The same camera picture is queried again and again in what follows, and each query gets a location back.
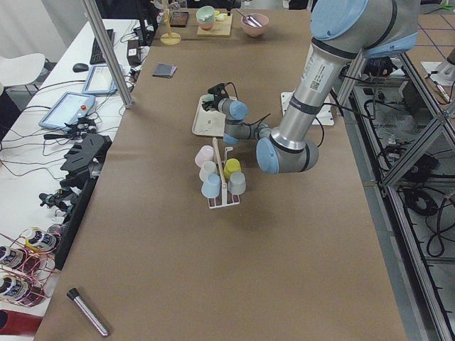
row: blue framed tablet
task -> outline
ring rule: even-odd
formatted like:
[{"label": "blue framed tablet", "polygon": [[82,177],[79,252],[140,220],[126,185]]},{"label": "blue framed tablet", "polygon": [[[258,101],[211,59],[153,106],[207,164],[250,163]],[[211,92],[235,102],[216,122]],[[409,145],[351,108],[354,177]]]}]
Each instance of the blue framed tablet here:
[{"label": "blue framed tablet", "polygon": [[90,67],[82,89],[83,94],[107,96],[113,94],[116,90],[117,86],[112,79],[107,64],[97,64]]},{"label": "blue framed tablet", "polygon": [[65,92],[50,108],[49,112],[38,122],[39,126],[47,129],[69,130],[65,124],[74,124],[80,117],[87,116],[95,104],[95,96]]}]

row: yellow cup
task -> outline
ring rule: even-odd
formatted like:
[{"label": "yellow cup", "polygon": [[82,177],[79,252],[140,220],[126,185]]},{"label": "yellow cup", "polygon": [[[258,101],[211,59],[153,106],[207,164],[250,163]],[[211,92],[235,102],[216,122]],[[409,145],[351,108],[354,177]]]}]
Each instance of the yellow cup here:
[{"label": "yellow cup", "polygon": [[229,180],[230,176],[234,172],[241,172],[240,162],[236,158],[230,158],[226,161],[225,169],[223,173],[225,174],[226,180]]}]

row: red cylinder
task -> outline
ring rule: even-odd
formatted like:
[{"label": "red cylinder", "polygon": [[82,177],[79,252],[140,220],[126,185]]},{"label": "red cylinder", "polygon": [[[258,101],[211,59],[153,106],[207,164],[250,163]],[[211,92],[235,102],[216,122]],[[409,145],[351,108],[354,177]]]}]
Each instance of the red cylinder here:
[{"label": "red cylinder", "polygon": [[35,336],[43,317],[0,310],[0,335]]}]

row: cup rack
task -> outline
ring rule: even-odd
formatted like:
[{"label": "cup rack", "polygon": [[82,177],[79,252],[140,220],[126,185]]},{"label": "cup rack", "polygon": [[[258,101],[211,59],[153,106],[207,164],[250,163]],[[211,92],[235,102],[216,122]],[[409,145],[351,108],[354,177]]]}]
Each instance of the cup rack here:
[{"label": "cup rack", "polygon": [[[3,233],[0,233],[0,236],[9,240],[11,243],[9,247],[15,249],[21,249],[22,252],[26,254],[26,259],[24,263],[18,267],[17,269],[11,269],[7,266],[0,264],[0,276],[10,275],[16,278],[19,278],[23,281],[29,283],[29,285],[38,287],[41,290],[41,293],[34,292],[33,294],[37,296],[41,296],[44,298],[50,298],[50,296],[46,296],[44,292],[44,287],[48,283],[49,279],[53,274],[56,274],[57,271],[55,270],[55,262],[54,256],[52,251],[42,252],[42,251],[34,251],[26,246],[25,240],[26,238],[23,236],[25,231],[23,231],[17,238],[12,239],[6,236]],[[57,232],[52,232],[57,238],[60,238],[61,235]],[[36,264],[31,268],[31,271],[24,271],[24,264],[27,263],[30,259],[36,259]],[[19,305],[21,307],[30,307],[30,305],[22,304],[20,301],[10,301],[5,298],[0,298],[0,301],[7,302],[14,305]]]},{"label": "cup rack", "polygon": [[228,159],[228,152],[233,151],[234,148],[225,147],[224,159],[222,160],[220,157],[220,149],[218,148],[218,139],[216,137],[213,137],[212,144],[213,144],[213,151],[215,152],[215,163],[217,164],[218,172],[219,172],[220,178],[221,178],[221,201],[219,199],[219,196],[216,197],[215,199],[207,199],[208,208],[213,209],[213,208],[221,208],[221,207],[239,205],[240,204],[239,195],[233,195],[233,194],[228,195],[228,189],[227,189],[228,184],[226,183],[225,174],[223,172],[223,164],[225,164],[226,160]]}]

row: spice bottle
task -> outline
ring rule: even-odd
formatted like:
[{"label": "spice bottle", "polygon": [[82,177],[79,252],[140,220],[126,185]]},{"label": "spice bottle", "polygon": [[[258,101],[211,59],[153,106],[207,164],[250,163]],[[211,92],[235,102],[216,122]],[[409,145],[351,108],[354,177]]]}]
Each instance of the spice bottle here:
[{"label": "spice bottle", "polygon": [[0,278],[0,297],[27,307],[37,305],[45,298],[42,288],[10,275]]},{"label": "spice bottle", "polygon": [[37,269],[39,259],[28,256],[24,249],[14,249],[12,247],[0,247],[0,264],[13,270],[31,274]]},{"label": "spice bottle", "polygon": [[51,252],[58,246],[59,238],[42,229],[33,228],[25,232],[26,246],[38,252]]}]

